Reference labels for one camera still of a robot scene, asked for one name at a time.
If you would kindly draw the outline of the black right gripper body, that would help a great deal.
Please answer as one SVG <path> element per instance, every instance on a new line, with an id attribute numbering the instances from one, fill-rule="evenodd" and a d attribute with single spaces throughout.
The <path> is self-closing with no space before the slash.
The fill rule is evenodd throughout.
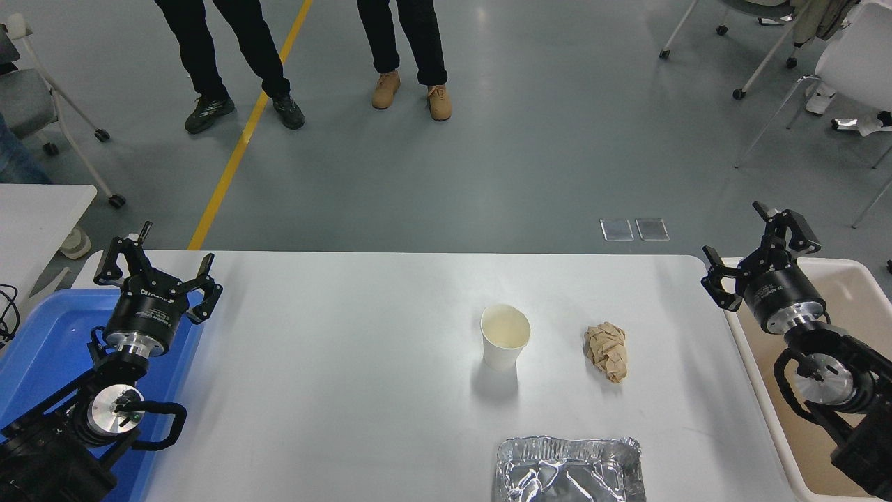
<path id="1" fill-rule="evenodd" d="M 823 315 L 823 298 L 798 266 L 765 271 L 743 286 L 744 302 L 758 322 L 778 322 L 781 317 Z"/>

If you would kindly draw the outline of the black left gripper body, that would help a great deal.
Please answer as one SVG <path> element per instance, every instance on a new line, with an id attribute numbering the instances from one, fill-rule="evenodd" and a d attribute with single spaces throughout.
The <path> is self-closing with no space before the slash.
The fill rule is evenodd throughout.
<path id="1" fill-rule="evenodd" d="M 182 316 L 189 307 L 187 295 L 169 296 L 159 284 L 148 289 L 143 279 L 127 279 L 121 296 L 105 325 L 105 344 L 118 346 L 147 337 L 148 347 L 170 347 Z"/>

